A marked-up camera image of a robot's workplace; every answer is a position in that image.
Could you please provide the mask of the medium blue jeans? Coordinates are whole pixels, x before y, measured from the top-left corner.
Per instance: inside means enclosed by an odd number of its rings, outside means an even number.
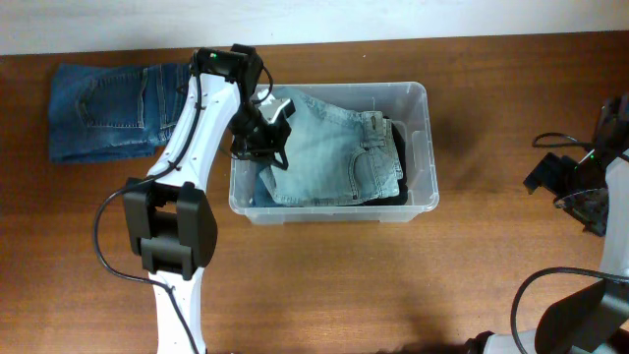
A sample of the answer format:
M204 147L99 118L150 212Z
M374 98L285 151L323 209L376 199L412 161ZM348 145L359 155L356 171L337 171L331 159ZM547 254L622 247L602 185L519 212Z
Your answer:
M266 189L261 177L257 175L255 180L254 194L252 197L253 207L279 207L268 190Z

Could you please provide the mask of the light blue jeans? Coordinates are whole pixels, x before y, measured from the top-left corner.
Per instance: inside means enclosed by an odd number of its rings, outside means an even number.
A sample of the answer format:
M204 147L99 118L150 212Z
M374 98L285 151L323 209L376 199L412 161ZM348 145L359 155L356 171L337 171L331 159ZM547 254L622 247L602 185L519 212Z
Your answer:
M380 111L338 107L296 88L280 88L296 111L285 152L289 167L263 167L259 175L285 207L346 207L397 196L402 174L391 134L392 121Z

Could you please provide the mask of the clear plastic storage bin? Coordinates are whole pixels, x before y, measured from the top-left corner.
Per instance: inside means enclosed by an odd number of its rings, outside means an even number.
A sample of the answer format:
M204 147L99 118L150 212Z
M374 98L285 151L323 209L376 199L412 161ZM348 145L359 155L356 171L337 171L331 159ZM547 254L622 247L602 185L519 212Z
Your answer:
M439 203L428 93L417 82L301 84L296 89L337 106L376 110L392 119L405 142L408 200L402 206L258 207L253 205L257 166L233 160L229 206L253 224L309 221L409 222Z

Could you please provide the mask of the black garment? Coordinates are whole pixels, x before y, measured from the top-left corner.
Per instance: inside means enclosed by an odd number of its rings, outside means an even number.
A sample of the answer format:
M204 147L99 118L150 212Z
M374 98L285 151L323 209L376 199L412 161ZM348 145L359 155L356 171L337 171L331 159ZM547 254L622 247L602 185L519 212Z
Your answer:
M407 186L407 168L406 168L406 151L405 141L400 134L399 130L394 124L391 124L391 134L396 146L397 154L402 168L403 176L397 180L399 193L397 196L381 198L371 200L364 203L365 207L375 206L402 206L408 201L408 186Z

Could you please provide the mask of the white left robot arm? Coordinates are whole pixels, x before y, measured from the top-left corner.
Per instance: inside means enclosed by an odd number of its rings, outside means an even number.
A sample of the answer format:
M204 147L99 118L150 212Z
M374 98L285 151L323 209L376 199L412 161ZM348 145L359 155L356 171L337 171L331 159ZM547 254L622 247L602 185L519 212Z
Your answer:
M165 150L144 179L128 180L122 195L131 250L154 291L160 353L207 350L200 291L218 230L205 191L224 132L233 135L233 157L288 167L287 119L295 108L288 98L256 96L265 71L251 46L197 50L188 97Z

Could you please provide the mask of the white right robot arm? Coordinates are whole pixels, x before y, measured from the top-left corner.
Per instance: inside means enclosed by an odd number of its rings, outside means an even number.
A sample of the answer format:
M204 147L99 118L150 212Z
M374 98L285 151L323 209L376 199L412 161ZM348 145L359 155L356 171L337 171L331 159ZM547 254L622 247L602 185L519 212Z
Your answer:
M625 353L628 332L628 97L605 102L593 137L580 142L561 133L543 133L535 148L582 148L576 161L548 153L527 176L529 192L543 187L555 207L604 240L600 269L549 267L518 288L507 334L483 332L463 345L465 353ZM517 312L525 290L552 274L591 277L594 283L550 305L536 328L521 331Z

